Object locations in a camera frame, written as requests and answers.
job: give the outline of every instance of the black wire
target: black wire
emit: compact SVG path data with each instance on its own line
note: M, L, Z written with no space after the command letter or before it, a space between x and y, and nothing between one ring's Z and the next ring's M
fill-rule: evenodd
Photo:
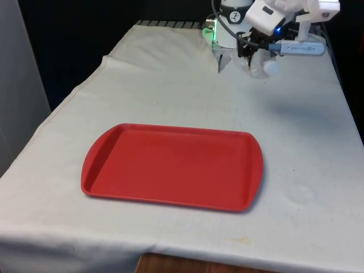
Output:
M257 43L253 43L250 41L247 41L241 37L239 37L238 35L236 35L224 22L223 20L220 18L220 15L218 14L216 8L215 8L215 0L211 0L211 5L212 5L212 11L214 12L214 15L216 16L216 19L218 20L218 22L220 23L220 25L222 25L222 27L235 39L239 40L240 42L242 42L243 44L247 44L248 46L254 47L254 48L264 48L264 49L268 49L268 45L267 44L257 44Z

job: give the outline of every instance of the table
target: table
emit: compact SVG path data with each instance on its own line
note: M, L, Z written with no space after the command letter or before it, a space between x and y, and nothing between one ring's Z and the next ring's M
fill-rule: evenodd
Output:
M282 57L251 79L198 30L135 26L0 179L0 269L134 272L143 253L278 272L364 272L364 150L330 58ZM119 123L247 131L264 178L250 210L101 200L80 189Z
M273 273L246 267L228 266L200 260L145 254L141 256L135 273Z

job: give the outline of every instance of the plastic tray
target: plastic tray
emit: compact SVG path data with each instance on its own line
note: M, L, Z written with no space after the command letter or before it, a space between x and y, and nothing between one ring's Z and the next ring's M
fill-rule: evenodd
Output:
M240 212L263 174L248 133L121 124L87 154L81 187L93 197Z

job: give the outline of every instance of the white wall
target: white wall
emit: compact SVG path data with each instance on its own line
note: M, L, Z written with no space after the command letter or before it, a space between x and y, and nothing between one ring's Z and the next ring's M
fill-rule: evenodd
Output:
M49 113L17 0L0 0L0 176Z

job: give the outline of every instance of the wooden floor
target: wooden floor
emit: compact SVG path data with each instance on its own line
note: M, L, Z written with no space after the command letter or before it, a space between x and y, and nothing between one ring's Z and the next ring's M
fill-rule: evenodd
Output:
M135 273L273 273L257 269L227 266L199 260L145 254L140 258Z

